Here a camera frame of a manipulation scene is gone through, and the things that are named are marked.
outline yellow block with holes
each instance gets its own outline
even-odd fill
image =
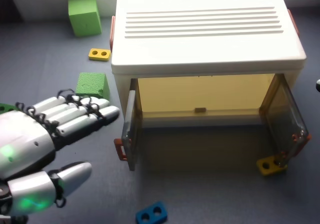
[[[257,167],[259,168],[259,171],[264,176],[273,175],[276,173],[283,172],[287,170],[288,165],[285,165],[285,167],[279,167],[275,164],[275,156],[268,156],[266,158],[259,159],[256,162]]]
[[[89,59],[94,61],[108,61],[111,51],[107,49],[92,48],[89,52]]]

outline green block with holes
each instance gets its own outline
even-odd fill
[[[7,113],[13,110],[18,110],[18,108],[16,108],[14,105],[0,103],[0,114]]]
[[[110,91],[106,74],[81,72],[75,92],[78,96],[90,96],[108,100]]]
[[[68,12],[76,37],[102,33],[97,0],[69,0]]]

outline white lid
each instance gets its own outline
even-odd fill
[[[300,69],[306,59],[284,0],[117,0],[115,74]]]

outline hole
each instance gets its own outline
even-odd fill
[[[270,165],[269,165],[268,162],[264,162],[264,163],[262,163],[262,167],[263,167],[264,169],[269,169],[269,168],[270,168]]]
[[[153,213],[155,216],[160,216],[161,215],[161,208],[156,206],[154,209],[153,209]]]
[[[141,219],[143,222],[148,222],[149,219],[150,219],[150,216],[147,214],[147,213],[144,213],[142,216],[141,216]]]

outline tabletop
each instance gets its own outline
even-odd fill
[[[285,174],[262,177],[256,160],[270,153],[262,126],[144,130],[136,171],[120,161],[113,124],[60,150],[44,170],[76,161],[92,164],[92,175],[67,198],[30,215],[29,223],[133,224],[141,209],[162,201],[169,224],[318,223],[320,218],[320,15],[294,11],[307,63],[292,90],[312,140]],[[57,91],[75,89],[81,72],[105,73],[110,102],[120,107],[110,62],[91,61],[91,48],[109,49],[111,19],[102,35],[77,38],[68,22],[0,26],[0,103],[35,104]]]

